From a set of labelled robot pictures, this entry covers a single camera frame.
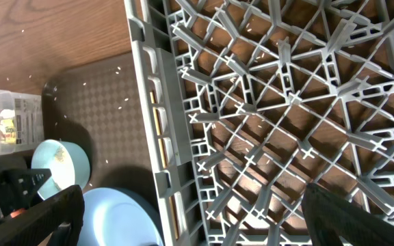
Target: plastic container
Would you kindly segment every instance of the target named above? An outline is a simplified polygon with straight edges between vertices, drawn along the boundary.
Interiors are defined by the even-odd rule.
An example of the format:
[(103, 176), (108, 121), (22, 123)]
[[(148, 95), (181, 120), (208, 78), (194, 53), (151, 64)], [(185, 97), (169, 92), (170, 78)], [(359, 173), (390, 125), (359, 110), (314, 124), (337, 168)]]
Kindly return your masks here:
[(34, 151), (31, 168), (49, 168), (51, 178), (39, 189), (39, 196), (46, 200), (70, 185), (84, 188), (89, 181), (89, 159), (75, 143), (46, 140)]
[(0, 90), (0, 155), (33, 150), (43, 140), (41, 97)]
[(85, 212), (77, 245), (163, 245), (159, 214), (138, 194), (97, 188), (83, 198)]

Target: large bowl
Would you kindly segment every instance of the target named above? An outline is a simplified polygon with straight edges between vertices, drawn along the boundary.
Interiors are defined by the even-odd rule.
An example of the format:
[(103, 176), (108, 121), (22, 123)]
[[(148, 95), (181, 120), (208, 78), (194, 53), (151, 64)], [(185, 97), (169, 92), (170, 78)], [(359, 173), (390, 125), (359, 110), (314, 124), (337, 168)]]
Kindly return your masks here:
[[(65, 153), (65, 165), (56, 160), (56, 153)], [(49, 168), (51, 178), (39, 189), (42, 199), (59, 193), (70, 185), (79, 185), (84, 188), (89, 181), (90, 166), (86, 153), (75, 143), (46, 140), (34, 150), (31, 168)]]
[(137, 194), (97, 188), (84, 195), (79, 246), (163, 246), (159, 214)]

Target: plastic crate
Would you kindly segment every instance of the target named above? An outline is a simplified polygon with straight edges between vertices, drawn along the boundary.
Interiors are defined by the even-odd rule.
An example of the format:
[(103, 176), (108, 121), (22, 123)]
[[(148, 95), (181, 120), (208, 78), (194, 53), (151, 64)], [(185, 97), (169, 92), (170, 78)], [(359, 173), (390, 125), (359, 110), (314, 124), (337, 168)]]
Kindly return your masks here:
[[(288, 25), (282, 20), (281, 16), (288, 11), (293, 1), (287, 1), (284, 6), (278, 1), (268, 1), (266, 13), (259, 8), (259, 4), (264, 1), (226, 0), (214, 8), (212, 17), (201, 13), (209, 1), (176, 2), (181, 8), (172, 12), (169, 1), (141, 0), (143, 16), (138, 17), (135, 2), (124, 1), (166, 244), (310, 245), (311, 240), (307, 234), (294, 235), (281, 229), (283, 223), (292, 217), (304, 219), (300, 210), (303, 191), (296, 199), (288, 200), (274, 192), (272, 187), (282, 175), (289, 175), (303, 185), (318, 182), (331, 169), (339, 170), (349, 180), (356, 182), (356, 186), (345, 197), (349, 202), (352, 202), (356, 195), (361, 197), (366, 211), (375, 206), (382, 211), (378, 216), (394, 225), (394, 197), (384, 190), (394, 187), (394, 170), (388, 172), (385, 168), (394, 165), (394, 127), (363, 130), (363, 127), (377, 115), (394, 122), (394, 115), (382, 108), (389, 97), (394, 96), (394, 18), (389, 17), (385, 1), (376, 2), (380, 20), (379, 23), (373, 23), (360, 14), (369, 1), (362, 2), (358, 11), (354, 11), (346, 9), (349, 1), (304, 0), (315, 6), (317, 11), (311, 20), (305, 21), (303, 28)], [(244, 18), (239, 25), (229, 14), (230, 6), (244, 11)], [(308, 31), (318, 16), (325, 18), (326, 23), (325, 11), (341, 18), (334, 31), (326, 28), (327, 42)], [(272, 24), (259, 41), (243, 35), (244, 30), (248, 32), (249, 19), (253, 16)], [(191, 31), (197, 19), (208, 22), (203, 38)], [(288, 38), (281, 38), (276, 43), (278, 52), (274, 52), (264, 44), (277, 28), (294, 33), (297, 38), (294, 44), (290, 44)], [(231, 37), (231, 41), (220, 52), (207, 47), (213, 39), (215, 29), (222, 29)], [(313, 44), (315, 48), (294, 54), (293, 51), (301, 39)], [(375, 39), (378, 39), (378, 42), (367, 58), (351, 55), (346, 51), (346, 48), (350, 49), (354, 45)], [(179, 40), (186, 43), (187, 52), (179, 54)], [(254, 47), (247, 62), (241, 61), (235, 52), (231, 52), (237, 40)], [(385, 70), (380, 64), (372, 61), (381, 45), (387, 47), (386, 57), (392, 71)], [(198, 71), (197, 59), (202, 52), (216, 57), (209, 75)], [(348, 82), (341, 81), (337, 55), (361, 65)], [(262, 62), (265, 56), (273, 57), (273, 60)], [(296, 64), (298, 60), (313, 56), (320, 58), (320, 63), (314, 70)], [(222, 65), (228, 66), (232, 72), (217, 75)], [(276, 69), (275, 74), (268, 80), (264, 81), (255, 76), (255, 72), (268, 68)], [(324, 70), (321, 76), (317, 75), (320, 68)], [(385, 81), (370, 83), (369, 77), (363, 77), (361, 74), (363, 68), (386, 78)], [(308, 76), (308, 81), (302, 89), (296, 89), (293, 84), (294, 69)], [(272, 85), (276, 78), (281, 80), (280, 88)], [(328, 92), (303, 98), (303, 90), (313, 79), (325, 85)], [(186, 96), (184, 80), (195, 84), (197, 96)], [(220, 86), (222, 81), (230, 81), (231, 86), (224, 90)], [(283, 98), (283, 102), (266, 107), (258, 106), (265, 91), (254, 94), (251, 83), (261, 84), (265, 91), (272, 90)], [(238, 87), (241, 88), (243, 97), (233, 95), (233, 91)], [(156, 103), (152, 103), (151, 91), (155, 91)], [(368, 100), (379, 96), (382, 100), (377, 105)], [(308, 102), (324, 98), (333, 99), (323, 113), (318, 113), (306, 105)], [(234, 113), (223, 114), (222, 110), (228, 100), (235, 103), (237, 110)], [(371, 109), (368, 117), (356, 128), (352, 128), (350, 124), (349, 103), (358, 103)], [(344, 127), (328, 117), (335, 105), (342, 108)], [(281, 122), (294, 106), (318, 120), (306, 137), (299, 138), (281, 126)], [(279, 107), (287, 109), (278, 121), (273, 122), (265, 116), (266, 111)], [(242, 121), (237, 126), (225, 121), (226, 118), (239, 116)], [(159, 118), (161, 132), (157, 129), (156, 117)], [(245, 133), (241, 128), (249, 118), (259, 118), (262, 124), (272, 127), (273, 130), (263, 141), (250, 141), (248, 137), (244, 137)], [(192, 124), (200, 124), (205, 136), (195, 138)], [(345, 135), (346, 140), (331, 157), (323, 154), (309, 141), (320, 124), (326, 124)], [(215, 126), (223, 127), (231, 134), (230, 139), (220, 148), (216, 148), (211, 139), (211, 129)], [(282, 133), (284, 138), (291, 139), (297, 144), (287, 160), (281, 161), (271, 154), (272, 151), (266, 146), (275, 132)], [(227, 149), (235, 139), (249, 145), (245, 148), (244, 159), (240, 160), (244, 161), (244, 166), (238, 165), (235, 157), (228, 153)], [(357, 154), (360, 149), (379, 155), (368, 172), (361, 172)], [(351, 160), (354, 168), (352, 171), (340, 164), (345, 150), (354, 156)], [(166, 156), (166, 164), (162, 163), (163, 156)], [(305, 178), (292, 170), (292, 162), (299, 156), (302, 160), (321, 159), (325, 167), (318, 175)], [(231, 184), (222, 182), (218, 177), (216, 167), (221, 162), (231, 165), (237, 172)], [(278, 172), (270, 180), (262, 181), (248, 171), (249, 167), (257, 166), (259, 163), (270, 165), (270, 162), (278, 167)], [(258, 185), (259, 192), (255, 201), (244, 199), (237, 191), (237, 185), (242, 178), (252, 180)], [(243, 211), (242, 216), (234, 220), (227, 219), (225, 211), (228, 203), (233, 200), (240, 204)], [(269, 207), (276, 202), (285, 210), (279, 220), (268, 214)], [(248, 234), (244, 229), (244, 222), (250, 221), (263, 224), (266, 233)]]

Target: label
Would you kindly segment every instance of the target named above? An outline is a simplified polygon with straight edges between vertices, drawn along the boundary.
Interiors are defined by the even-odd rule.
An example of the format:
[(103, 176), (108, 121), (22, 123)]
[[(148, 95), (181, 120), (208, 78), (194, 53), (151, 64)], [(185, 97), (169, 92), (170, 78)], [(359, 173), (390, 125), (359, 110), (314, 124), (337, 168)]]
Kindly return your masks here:
[(14, 99), (16, 145), (38, 144), (44, 140), (40, 99)]

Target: black object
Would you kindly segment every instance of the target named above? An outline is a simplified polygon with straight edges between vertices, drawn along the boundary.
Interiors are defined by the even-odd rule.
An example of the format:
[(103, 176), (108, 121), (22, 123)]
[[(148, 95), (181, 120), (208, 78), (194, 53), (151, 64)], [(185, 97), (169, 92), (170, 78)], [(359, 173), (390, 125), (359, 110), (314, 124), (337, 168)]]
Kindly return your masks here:
[(2, 223), (0, 245), (38, 245), (52, 232), (48, 245), (76, 245), (84, 210), (80, 186), (73, 185)]
[(394, 245), (394, 226), (350, 204), (317, 184), (306, 186), (302, 211), (314, 246)]
[(49, 169), (9, 169), (0, 172), (0, 219), (29, 208), (38, 189), (51, 177)]

